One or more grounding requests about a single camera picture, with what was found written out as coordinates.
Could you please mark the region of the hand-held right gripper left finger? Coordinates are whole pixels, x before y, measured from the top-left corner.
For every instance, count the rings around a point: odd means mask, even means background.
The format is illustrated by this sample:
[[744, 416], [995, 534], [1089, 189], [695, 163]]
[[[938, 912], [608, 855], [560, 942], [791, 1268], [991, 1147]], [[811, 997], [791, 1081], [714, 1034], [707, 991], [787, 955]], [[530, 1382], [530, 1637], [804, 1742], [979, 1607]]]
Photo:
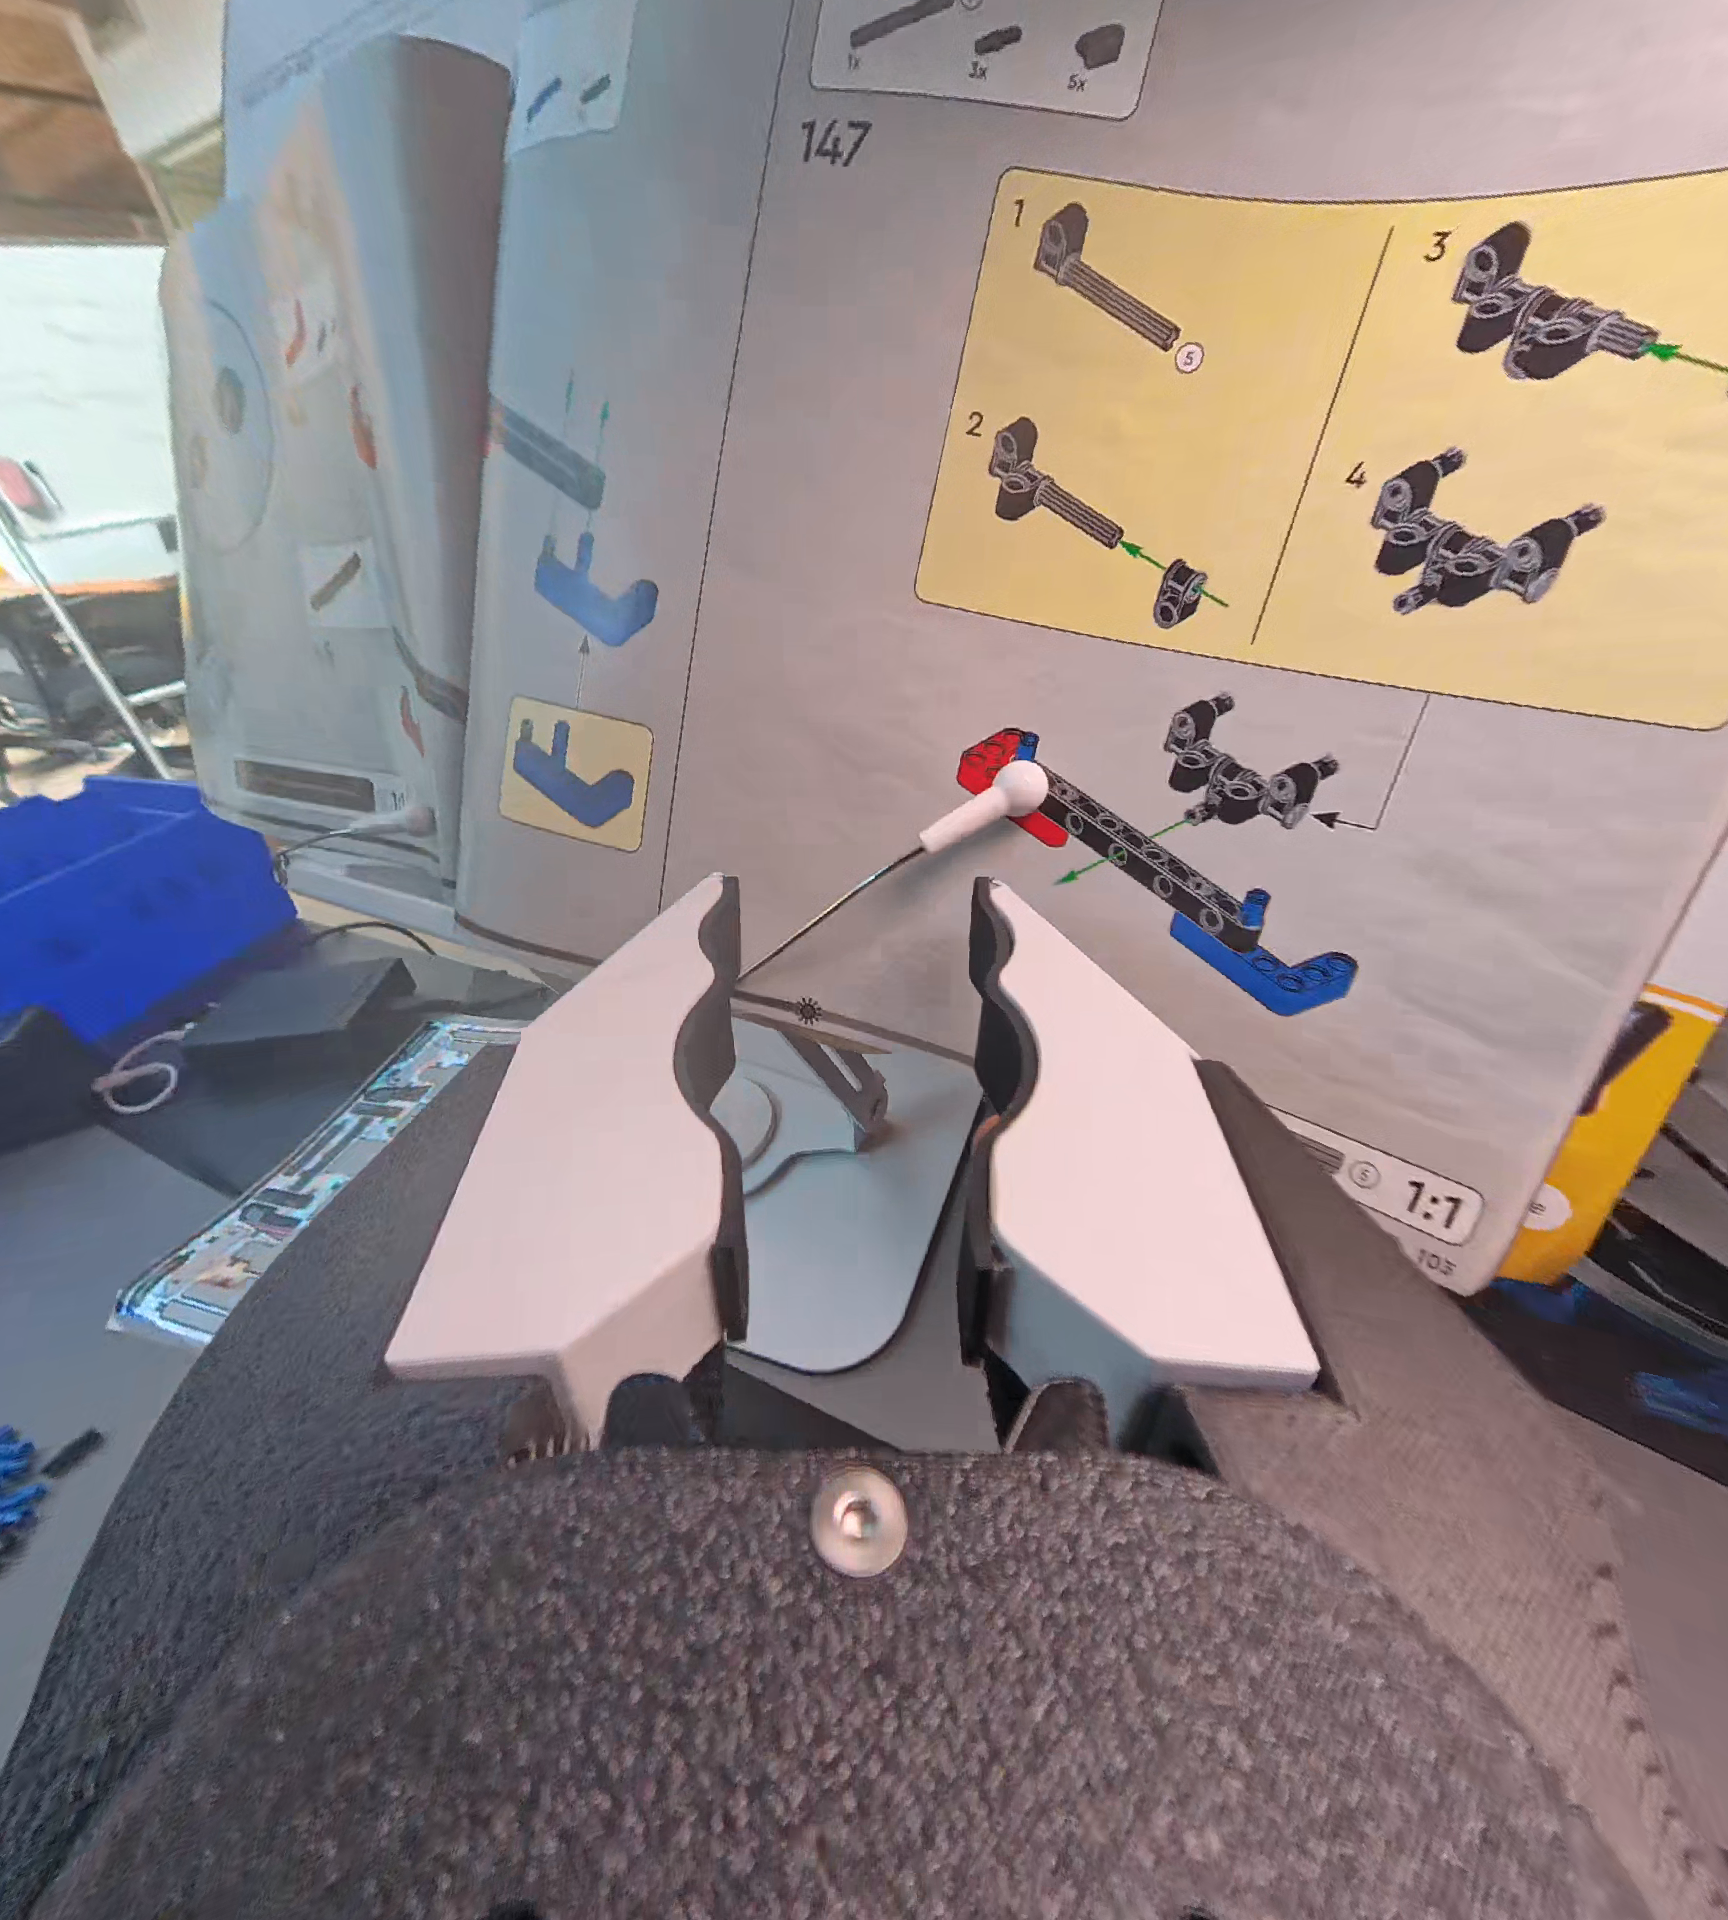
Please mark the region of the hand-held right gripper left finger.
[[740, 886], [711, 874], [522, 1033], [387, 1342], [393, 1381], [679, 1381], [750, 1327]]

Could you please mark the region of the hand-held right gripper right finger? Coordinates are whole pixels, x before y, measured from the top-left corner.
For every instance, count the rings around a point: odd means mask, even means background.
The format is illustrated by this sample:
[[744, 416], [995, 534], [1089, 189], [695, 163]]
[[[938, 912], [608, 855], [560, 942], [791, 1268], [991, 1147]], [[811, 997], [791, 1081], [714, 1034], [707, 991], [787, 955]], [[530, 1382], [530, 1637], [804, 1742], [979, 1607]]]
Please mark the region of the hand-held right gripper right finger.
[[968, 974], [964, 1363], [1024, 1389], [1312, 1390], [1318, 1348], [1197, 1053], [995, 879], [972, 885]]

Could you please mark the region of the grey instruction booklet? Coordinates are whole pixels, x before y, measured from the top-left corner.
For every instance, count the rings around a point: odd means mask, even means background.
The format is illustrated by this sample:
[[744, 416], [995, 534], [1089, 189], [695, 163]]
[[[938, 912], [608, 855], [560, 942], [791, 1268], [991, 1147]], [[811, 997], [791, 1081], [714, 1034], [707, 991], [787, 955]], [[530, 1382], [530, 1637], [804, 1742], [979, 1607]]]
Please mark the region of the grey instruction booklet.
[[1728, 4], [225, 4], [159, 280], [204, 800], [964, 1055], [1014, 886], [1528, 1281], [1728, 839]]

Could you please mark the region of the shiny sticker sheet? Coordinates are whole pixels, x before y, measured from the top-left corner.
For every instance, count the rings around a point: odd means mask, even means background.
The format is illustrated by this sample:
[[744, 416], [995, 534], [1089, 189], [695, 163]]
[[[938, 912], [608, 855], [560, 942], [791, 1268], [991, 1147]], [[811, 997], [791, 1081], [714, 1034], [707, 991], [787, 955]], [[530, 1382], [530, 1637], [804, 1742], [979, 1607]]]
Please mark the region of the shiny sticker sheet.
[[425, 1021], [274, 1171], [113, 1296], [105, 1331], [202, 1348], [275, 1258], [488, 1049], [520, 1021]]

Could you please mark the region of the flat black box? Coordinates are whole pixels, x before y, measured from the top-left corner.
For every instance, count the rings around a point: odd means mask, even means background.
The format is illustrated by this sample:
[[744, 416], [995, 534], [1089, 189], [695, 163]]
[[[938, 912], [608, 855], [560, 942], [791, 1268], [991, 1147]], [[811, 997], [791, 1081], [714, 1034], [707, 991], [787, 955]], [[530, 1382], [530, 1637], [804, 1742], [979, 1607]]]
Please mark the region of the flat black box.
[[219, 1084], [358, 1069], [403, 1039], [416, 1001], [393, 957], [248, 974], [183, 1033], [182, 1067]]

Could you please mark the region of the blue plastic bin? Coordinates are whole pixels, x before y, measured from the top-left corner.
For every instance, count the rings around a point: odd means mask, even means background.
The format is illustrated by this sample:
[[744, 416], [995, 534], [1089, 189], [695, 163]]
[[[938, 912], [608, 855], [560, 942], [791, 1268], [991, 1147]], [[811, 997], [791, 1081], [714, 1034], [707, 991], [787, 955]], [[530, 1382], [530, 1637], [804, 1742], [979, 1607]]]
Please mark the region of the blue plastic bin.
[[0, 1018], [41, 1009], [102, 1044], [296, 918], [267, 845], [192, 782], [0, 809]]

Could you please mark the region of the black toy set box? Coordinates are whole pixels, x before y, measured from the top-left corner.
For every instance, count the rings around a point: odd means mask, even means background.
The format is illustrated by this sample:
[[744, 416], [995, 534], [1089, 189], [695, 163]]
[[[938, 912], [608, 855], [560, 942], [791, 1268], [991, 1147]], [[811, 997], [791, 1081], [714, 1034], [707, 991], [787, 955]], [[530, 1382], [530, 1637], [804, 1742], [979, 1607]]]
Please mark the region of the black toy set box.
[[1728, 1017], [1590, 1245], [1465, 1314], [1547, 1403], [1728, 1489]]

